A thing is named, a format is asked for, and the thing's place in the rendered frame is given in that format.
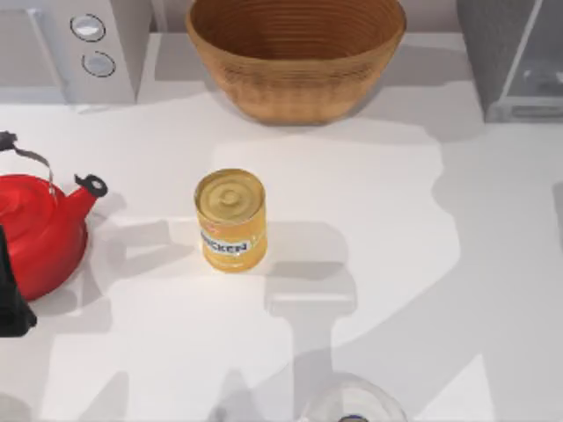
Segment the yellow can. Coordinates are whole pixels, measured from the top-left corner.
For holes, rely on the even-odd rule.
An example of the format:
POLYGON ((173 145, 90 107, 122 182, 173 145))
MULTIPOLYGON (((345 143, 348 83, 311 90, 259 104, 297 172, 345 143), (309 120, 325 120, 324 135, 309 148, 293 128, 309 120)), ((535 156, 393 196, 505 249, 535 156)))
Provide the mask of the yellow can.
POLYGON ((217 270, 240 273, 267 253, 266 191, 242 169, 221 169, 195 188, 194 205, 204 258, 217 270))

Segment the brown woven basket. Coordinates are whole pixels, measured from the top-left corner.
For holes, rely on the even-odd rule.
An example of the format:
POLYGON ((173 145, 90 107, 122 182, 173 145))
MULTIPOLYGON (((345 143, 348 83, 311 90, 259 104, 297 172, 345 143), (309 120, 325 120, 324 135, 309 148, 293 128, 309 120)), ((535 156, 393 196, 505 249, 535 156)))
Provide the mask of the brown woven basket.
POLYGON ((282 125, 323 124, 351 112, 406 31, 399 0, 194 0, 185 22, 232 104, 282 125))

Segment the clear glass bottle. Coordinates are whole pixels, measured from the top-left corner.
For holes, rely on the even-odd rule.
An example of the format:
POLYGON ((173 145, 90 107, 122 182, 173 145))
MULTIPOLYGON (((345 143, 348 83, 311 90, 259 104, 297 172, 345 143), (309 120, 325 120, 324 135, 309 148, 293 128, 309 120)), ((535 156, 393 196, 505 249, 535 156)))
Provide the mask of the clear glass bottle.
POLYGON ((296 422, 409 422, 400 403, 363 379, 346 379, 313 397, 296 422))

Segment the pale microwave oven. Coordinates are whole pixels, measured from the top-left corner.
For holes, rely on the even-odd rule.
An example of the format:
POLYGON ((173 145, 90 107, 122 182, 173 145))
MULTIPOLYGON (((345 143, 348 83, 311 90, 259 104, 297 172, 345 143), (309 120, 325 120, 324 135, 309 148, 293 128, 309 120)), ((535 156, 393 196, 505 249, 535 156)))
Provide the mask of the pale microwave oven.
POLYGON ((133 104, 142 80, 153 8, 150 0, 0 0, 0 104, 133 104), (84 42, 70 19, 99 17, 106 36, 84 42), (110 55, 115 72, 89 75, 85 54, 110 55))

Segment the round microwave knob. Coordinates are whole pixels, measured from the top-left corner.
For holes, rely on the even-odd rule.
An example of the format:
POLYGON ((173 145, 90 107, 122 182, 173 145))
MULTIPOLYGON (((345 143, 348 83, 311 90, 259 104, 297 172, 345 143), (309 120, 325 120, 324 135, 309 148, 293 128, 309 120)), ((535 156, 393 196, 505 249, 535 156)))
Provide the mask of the round microwave knob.
POLYGON ((94 51, 83 55, 81 64, 89 75, 97 78, 110 77, 116 70, 114 59, 101 51, 94 51))
POLYGON ((106 36, 104 22, 93 14, 71 18, 69 28, 78 39, 84 42, 98 42, 106 36))

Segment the red kettle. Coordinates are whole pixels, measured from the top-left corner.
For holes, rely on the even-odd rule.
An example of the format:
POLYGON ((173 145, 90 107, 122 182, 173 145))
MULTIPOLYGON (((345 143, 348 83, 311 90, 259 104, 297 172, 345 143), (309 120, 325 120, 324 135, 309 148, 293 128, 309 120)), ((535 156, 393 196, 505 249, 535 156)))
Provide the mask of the red kettle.
POLYGON ((67 195, 48 178, 0 175, 0 225, 4 228, 12 271, 27 301, 63 284, 80 264, 88 241, 86 216, 108 187, 100 177, 75 176, 67 195))

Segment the grey cabinet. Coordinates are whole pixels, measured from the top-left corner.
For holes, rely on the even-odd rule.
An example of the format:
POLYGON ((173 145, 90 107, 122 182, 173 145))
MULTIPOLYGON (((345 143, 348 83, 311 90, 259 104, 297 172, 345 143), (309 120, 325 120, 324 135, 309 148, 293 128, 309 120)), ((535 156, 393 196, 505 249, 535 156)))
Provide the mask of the grey cabinet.
POLYGON ((457 0, 487 123, 563 123, 563 0, 457 0))

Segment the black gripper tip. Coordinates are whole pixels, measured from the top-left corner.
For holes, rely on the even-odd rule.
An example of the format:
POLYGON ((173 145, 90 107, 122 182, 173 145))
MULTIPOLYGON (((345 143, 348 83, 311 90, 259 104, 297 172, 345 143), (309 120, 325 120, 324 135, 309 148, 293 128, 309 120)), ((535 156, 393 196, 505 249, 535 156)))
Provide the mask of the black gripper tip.
POLYGON ((18 288, 6 235, 0 225, 0 338, 24 337, 37 321, 37 316, 18 288))

